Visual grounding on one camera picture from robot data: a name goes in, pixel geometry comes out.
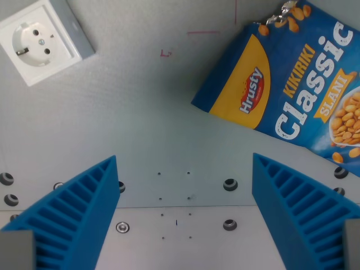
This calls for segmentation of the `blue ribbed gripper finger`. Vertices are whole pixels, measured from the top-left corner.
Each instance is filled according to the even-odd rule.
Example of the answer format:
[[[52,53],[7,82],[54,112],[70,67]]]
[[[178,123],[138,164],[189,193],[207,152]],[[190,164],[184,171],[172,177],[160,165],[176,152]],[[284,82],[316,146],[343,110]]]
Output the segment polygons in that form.
[[[54,189],[1,231],[34,233],[36,269],[95,269],[118,201],[111,156]]]
[[[344,269],[343,226],[359,206],[324,184],[260,154],[252,194],[286,269]]]

